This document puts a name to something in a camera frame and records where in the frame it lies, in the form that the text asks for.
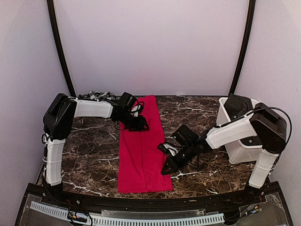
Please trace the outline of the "red garment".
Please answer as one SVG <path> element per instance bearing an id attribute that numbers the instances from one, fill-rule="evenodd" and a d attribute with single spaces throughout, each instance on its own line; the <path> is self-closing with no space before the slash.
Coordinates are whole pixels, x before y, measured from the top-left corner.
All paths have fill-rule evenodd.
<path id="1" fill-rule="evenodd" d="M 144 102 L 142 116 L 149 130 L 128 131 L 120 124 L 118 192 L 145 193 L 172 191 L 170 175 L 161 175 L 166 155 L 158 149 L 165 141 L 157 100 L 154 95 L 138 99 Z"/>

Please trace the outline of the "black white checkered shirt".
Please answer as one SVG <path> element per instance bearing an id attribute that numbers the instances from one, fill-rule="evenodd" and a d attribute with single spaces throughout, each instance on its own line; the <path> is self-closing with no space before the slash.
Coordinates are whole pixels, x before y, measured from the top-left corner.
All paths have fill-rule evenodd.
<path id="1" fill-rule="evenodd" d="M 90 91 L 88 94 L 79 95 L 78 99 L 92 100 L 92 101 L 99 102 L 104 100 L 110 100 L 111 93 L 109 91 L 107 92 Z"/>

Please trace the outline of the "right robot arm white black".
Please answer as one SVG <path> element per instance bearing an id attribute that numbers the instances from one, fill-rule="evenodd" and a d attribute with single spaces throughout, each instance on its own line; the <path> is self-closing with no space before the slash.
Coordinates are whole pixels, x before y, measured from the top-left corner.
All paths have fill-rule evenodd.
<path id="1" fill-rule="evenodd" d="M 161 175 L 169 175 L 184 168 L 195 157 L 226 147 L 229 159 L 240 155 L 243 161 L 252 150 L 250 161 L 255 167 L 238 202 L 250 204 L 258 200 L 267 177 L 274 169 L 292 135 L 292 121 L 287 113 L 277 107 L 257 103 L 250 111 L 220 125 L 214 125 L 200 135 L 182 124 L 172 137 L 178 142 L 174 145 L 165 141 L 158 149 L 166 154 Z"/>

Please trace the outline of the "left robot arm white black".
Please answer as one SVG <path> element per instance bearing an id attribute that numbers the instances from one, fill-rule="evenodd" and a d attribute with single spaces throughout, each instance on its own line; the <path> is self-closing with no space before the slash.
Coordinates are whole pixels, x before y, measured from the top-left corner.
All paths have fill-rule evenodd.
<path id="1" fill-rule="evenodd" d="M 129 93 L 123 93 L 120 98 L 83 99 L 69 97 L 59 93 L 43 117 L 44 134 L 42 142 L 45 145 L 43 161 L 44 179 L 49 186 L 57 186 L 62 182 L 61 166 L 63 147 L 69 136 L 74 118 L 98 117 L 120 122 L 125 130 L 149 130 L 148 123 L 142 111 L 144 102 Z"/>

